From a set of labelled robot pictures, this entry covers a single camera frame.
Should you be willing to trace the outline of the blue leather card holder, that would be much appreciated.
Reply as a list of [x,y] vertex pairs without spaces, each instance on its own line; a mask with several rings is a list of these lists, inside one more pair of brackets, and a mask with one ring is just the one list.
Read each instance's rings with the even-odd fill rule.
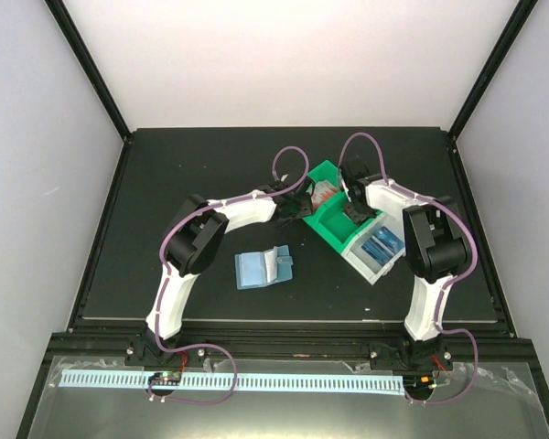
[[244,252],[234,256],[238,290],[264,288],[293,279],[294,260],[287,245],[263,252]]

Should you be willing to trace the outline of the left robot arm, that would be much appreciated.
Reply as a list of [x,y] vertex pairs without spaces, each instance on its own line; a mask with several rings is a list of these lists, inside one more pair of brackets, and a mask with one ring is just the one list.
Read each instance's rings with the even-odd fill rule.
[[278,179],[251,192],[225,199],[186,199],[161,242],[162,274],[156,298],[145,319],[145,353],[158,365],[171,363],[178,354],[173,338],[182,328],[189,294],[198,277],[214,262],[224,236],[253,224],[289,222],[314,212],[314,181],[301,177],[287,185]]

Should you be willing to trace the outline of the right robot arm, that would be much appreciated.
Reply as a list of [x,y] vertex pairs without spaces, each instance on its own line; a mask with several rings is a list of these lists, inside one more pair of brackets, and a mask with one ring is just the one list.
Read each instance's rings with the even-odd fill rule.
[[451,197],[418,194],[384,173],[371,174],[358,158],[339,166],[339,182],[357,212],[379,210],[403,232],[414,289],[397,355],[407,368],[420,368],[440,349],[449,292],[476,268],[476,243]]

